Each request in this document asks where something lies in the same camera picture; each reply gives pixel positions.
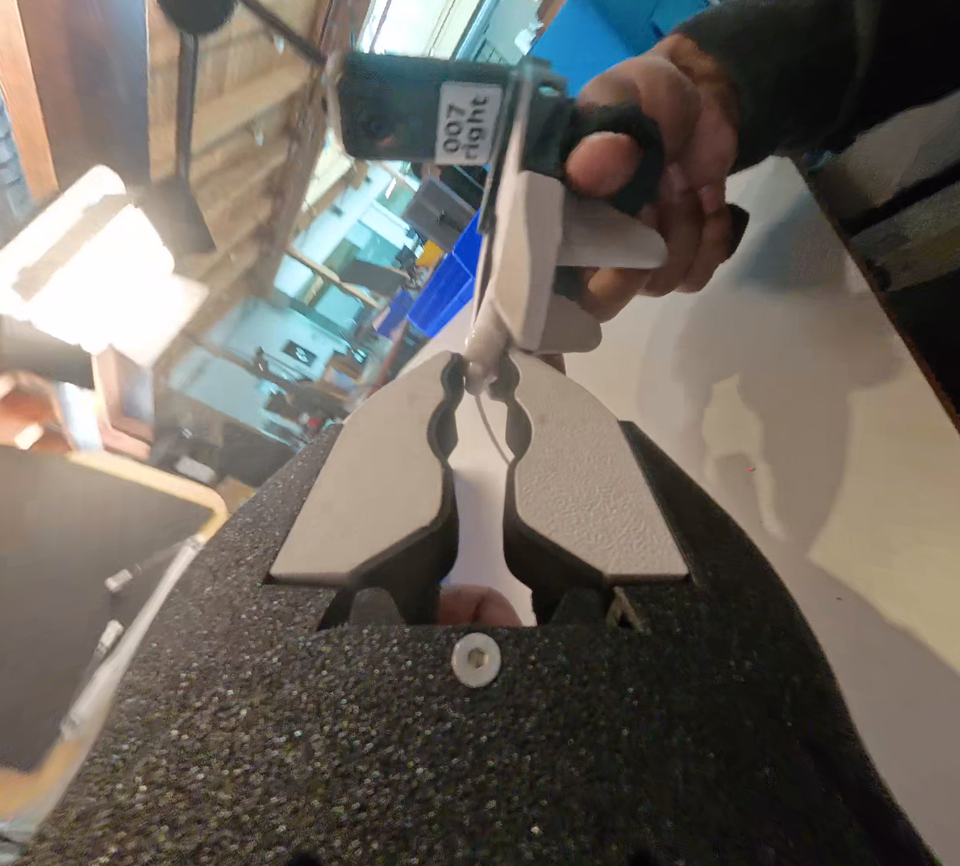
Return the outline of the blue storage bin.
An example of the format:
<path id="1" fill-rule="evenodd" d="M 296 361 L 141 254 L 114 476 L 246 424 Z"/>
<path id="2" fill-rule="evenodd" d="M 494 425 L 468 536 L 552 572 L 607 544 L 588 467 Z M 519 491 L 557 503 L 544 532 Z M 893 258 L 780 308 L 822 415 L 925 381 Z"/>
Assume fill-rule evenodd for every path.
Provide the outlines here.
<path id="1" fill-rule="evenodd" d="M 463 230 L 452 250 L 452 256 L 475 279 L 484 236 L 479 231 L 480 213 L 477 211 Z"/>
<path id="2" fill-rule="evenodd" d="M 442 259 L 409 310 L 414 329 L 434 338 L 471 302 L 478 252 L 452 251 Z"/>
<path id="3" fill-rule="evenodd" d="M 415 297 L 408 289 L 399 290 L 389 301 L 387 307 L 372 323 L 372 329 L 378 336 L 390 339 L 398 327 L 407 320 Z"/>

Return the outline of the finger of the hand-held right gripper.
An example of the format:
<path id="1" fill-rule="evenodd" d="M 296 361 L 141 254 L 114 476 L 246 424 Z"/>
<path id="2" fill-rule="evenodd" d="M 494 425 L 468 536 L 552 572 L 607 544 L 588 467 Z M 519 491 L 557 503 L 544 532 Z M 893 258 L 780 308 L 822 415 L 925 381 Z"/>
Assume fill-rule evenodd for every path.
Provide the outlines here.
<path id="1" fill-rule="evenodd" d="M 551 177 L 521 172 L 509 176 L 496 201 L 474 318 L 496 313 L 509 334 L 507 348 L 517 348 L 526 323 L 543 316 L 558 269 L 656 270 L 666 258 L 664 238 L 635 216 L 581 198 Z"/>
<path id="2" fill-rule="evenodd" d="M 516 337 L 516 348 L 531 355 L 591 352 L 602 340 L 601 324 L 582 304 L 583 272 L 555 272 L 542 317 L 527 322 Z"/>

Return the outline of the studio light panel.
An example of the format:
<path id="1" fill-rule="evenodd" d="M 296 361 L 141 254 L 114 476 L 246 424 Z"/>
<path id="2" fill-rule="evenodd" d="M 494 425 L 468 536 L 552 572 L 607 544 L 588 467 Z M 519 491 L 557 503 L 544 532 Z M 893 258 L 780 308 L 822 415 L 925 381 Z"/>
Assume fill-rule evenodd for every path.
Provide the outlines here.
<path id="1" fill-rule="evenodd" d="M 1 252 L 1 314 L 91 356 L 152 368 L 210 289 L 178 273 L 153 221 L 114 170 L 97 165 Z"/>

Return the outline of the white stand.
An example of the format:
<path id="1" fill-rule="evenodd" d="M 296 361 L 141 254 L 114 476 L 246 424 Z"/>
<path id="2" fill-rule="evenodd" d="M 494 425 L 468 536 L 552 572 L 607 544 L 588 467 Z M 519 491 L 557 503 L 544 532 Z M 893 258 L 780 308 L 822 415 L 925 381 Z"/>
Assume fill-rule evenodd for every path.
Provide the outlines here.
<path id="1" fill-rule="evenodd" d="M 198 533 L 175 546 L 158 584 L 132 622 L 117 634 L 106 651 L 94 655 L 94 669 L 90 678 L 79 689 L 61 722 L 60 735 L 63 740 L 79 738 L 86 729 L 92 728 L 94 719 L 101 710 L 107 708 L 174 586 L 209 539 L 208 535 Z"/>

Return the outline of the person's right hand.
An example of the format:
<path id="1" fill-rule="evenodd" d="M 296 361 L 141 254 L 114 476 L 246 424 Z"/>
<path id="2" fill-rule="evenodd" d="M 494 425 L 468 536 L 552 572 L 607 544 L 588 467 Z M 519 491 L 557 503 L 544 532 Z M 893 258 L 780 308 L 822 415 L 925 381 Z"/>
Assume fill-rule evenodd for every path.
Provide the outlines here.
<path id="1" fill-rule="evenodd" d="M 735 250 L 726 182 L 738 154 L 738 100 L 717 62 L 674 33 L 642 56 L 588 83 L 578 104 L 635 104 L 658 126 L 664 166 L 656 202 L 640 213 L 667 248 L 657 270 L 603 269 L 586 274 L 582 307 L 606 322 L 635 297 L 694 294 Z"/>

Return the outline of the person's right forearm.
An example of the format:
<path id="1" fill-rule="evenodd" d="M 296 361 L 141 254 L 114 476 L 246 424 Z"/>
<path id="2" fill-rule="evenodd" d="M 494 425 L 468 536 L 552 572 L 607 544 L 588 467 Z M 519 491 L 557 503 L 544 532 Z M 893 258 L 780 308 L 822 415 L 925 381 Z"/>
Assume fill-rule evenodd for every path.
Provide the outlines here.
<path id="1" fill-rule="evenodd" d="M 737 172 L 838 152 L 959 86 L 959 0 L 725 0 L 678 33 L 735 92 Z"/>

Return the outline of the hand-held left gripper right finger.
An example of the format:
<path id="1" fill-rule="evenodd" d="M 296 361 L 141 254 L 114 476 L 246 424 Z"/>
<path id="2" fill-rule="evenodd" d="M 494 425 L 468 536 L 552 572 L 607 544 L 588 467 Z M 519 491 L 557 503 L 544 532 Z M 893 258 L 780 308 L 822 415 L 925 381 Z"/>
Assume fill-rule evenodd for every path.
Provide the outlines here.
<path id="1" fill-rule="evenodd" d="M 502 401 L 512 459 L 503 552 L 531 591 L 539 625 L 572 590 L 604 607 L 617 587 L 688 576 L 644 469 L 604 403 L 521 352 L 502 368 Z"/>

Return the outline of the black board with wooden edge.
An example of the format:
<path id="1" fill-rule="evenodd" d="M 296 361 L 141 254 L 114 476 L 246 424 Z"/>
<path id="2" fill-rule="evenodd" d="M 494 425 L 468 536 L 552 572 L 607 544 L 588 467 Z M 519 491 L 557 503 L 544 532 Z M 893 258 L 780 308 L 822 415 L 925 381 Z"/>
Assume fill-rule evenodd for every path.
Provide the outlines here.
<path id="1" fill-rule="evenodd" d="M 165 567 L 229 511 L 214 489 L 108 452 L 2 447 L 2 773 L 37 772 L 110 621 L 132 624 Z"/>

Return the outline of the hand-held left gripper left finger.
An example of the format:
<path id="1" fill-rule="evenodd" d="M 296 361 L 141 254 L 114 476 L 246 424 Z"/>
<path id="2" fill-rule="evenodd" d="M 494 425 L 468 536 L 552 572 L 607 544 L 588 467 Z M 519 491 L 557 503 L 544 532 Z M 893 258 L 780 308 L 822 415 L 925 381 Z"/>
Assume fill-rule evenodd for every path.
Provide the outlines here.
<path id="1" fill-rule="evenodd" d="M 278 584 L 386 591 L 405 622 L 435 622 L 458 555 L 450 454 L 461 355 L 403 372 L 344 422 L 270 570 Z"/>

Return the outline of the black pole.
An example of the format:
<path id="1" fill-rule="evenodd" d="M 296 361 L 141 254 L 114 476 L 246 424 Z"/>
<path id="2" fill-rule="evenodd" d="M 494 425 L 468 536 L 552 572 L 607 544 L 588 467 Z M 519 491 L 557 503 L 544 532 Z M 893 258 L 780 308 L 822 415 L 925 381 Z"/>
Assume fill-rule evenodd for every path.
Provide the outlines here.
<path id="1" fill-rule="evenodd" d="M 143 193 L 140 204 L 179 269 L 191 257 L 207 254 L 215 248 L 204 213 L 190 184 L 199 64 L 198 38 L 193 34 L 180 32 L 173 170 L 169 175 L 155 179 L 150 184 Z"/>

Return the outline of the black computer monitor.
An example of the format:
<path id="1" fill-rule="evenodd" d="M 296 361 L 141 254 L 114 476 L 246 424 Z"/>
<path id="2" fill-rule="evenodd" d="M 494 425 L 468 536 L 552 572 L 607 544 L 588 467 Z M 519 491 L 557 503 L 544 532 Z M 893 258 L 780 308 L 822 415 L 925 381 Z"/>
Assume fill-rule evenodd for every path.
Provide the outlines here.
<path id="1" fill-rule="evenodd" d="M 431 175 L 421 180 L 400 217 L 417 235 L 449 253 L 470 225 L 480 203 L 481 195 L 473 187 L 451 187 L 441 177 Z"/>

